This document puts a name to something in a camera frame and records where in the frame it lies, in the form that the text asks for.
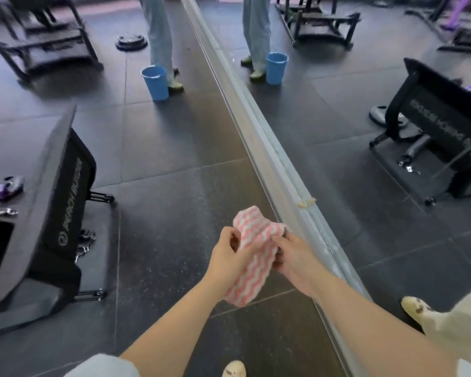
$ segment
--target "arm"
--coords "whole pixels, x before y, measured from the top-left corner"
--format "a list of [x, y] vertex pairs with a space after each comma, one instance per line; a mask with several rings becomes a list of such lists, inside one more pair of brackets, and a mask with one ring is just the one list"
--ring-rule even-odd
[[274, 264], [297, 289], [314, 298], [372, 377], [453, 377], [457, 357], [364, 298], [331, 274], [293, 234], [273, 240]]
[[204, 278], [120, 356], [141, 377], [183, 375], [209, 314], [259, 249], [235, 253], [239, 238], [236, 229], [223, 228]]

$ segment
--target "foot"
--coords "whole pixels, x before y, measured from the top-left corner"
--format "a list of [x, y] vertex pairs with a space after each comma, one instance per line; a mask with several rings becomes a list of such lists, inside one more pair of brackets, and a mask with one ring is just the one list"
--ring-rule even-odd
[[252, 82], [261, 82], [265, 79], [265, 72], [260, 70], [255, 70], [250, 75], [250, 81]]
[[434, 310], [428, 306], [425, 301], [419, 298], [414, 298], [413, 296], [405, 296], [402, 298], [401, 306], [408, 316], [414, 319], [421, 326], [422, 317], [428, 312], [434, 312]]
[[243, 67], [252, 67], [253, 66], [253, 60], [251, 59], [251, 55], [241, 59], [240, 65]]
[[225, 367], [221, 377], [246, 377], [246, 368], [241, 361], [232, 361]]
[[168, 79], [168, 88], [171, 92], [183, 91], [183, 85], [178, 82], [174, 77]]

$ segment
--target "pants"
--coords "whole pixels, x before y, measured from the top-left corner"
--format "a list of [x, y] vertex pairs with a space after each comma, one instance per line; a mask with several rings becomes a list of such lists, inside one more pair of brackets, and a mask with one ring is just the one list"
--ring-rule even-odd
[[148, 22], [150, 62], [166, 69], [168, 79], [173, 74], [173, 39], [169, 29], [164, 0], [139, 0], [144, 17]]
[[270, 53], [270, 0], [244, 0], [244, 38], [250, 49], [253, 69], [265, 72]]
[[426, 312], [422, 329], [427, 337], [471, 362], [471, 293], [450, 312]]

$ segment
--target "pink and white striped cloth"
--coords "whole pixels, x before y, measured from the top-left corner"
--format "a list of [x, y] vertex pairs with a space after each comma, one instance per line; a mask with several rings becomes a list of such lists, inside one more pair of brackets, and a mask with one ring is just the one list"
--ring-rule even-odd
[[236, 307], [244, 307], [256, 298], [265, 283], [265, 279], [269, 276], [278, 250], [271, 237], [284, 235], [286, 225], [266, 219], [260, 209], [252, 206], [235, 216], [233, 226], [240, 232], [240, 243], [237, 251], [244, 251], [252, 243], [262, 244], [260, 251], [253, 257], [242, 275], [225, 295], [227, 302]]

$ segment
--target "beige pants leg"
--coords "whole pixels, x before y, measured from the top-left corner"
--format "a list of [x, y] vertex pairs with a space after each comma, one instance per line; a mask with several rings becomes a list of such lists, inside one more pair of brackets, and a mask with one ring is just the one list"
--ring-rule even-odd
[[426, 312], [422, 329], [430, 339], [471, 362], [471, 293], [450, 312]]

